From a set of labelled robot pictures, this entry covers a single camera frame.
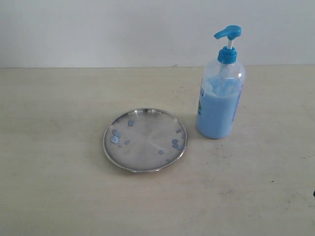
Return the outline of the round stainless steel plate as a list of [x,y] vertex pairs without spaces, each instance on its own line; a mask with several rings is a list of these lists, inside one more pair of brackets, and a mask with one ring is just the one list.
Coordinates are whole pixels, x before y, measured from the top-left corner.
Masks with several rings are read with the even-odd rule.
[[184,154],[185,126],[171,113],[155,108],[128,111],[106,128],[102,146],[115,166],[133,173],[160,171]]

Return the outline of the blue soap pump bottle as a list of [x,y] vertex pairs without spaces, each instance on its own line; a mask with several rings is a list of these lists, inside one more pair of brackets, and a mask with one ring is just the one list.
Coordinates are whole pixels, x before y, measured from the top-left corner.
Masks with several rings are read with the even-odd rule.
[[228,42],[203,70],[196,126],[201,135],[210,139],[223,139],[232,131],[246,79],[245,68],[237,60],[238,54],[233,47],[233,40],[241,33],[237,25],[229,25],[215,33],[215,39],[226,37]]

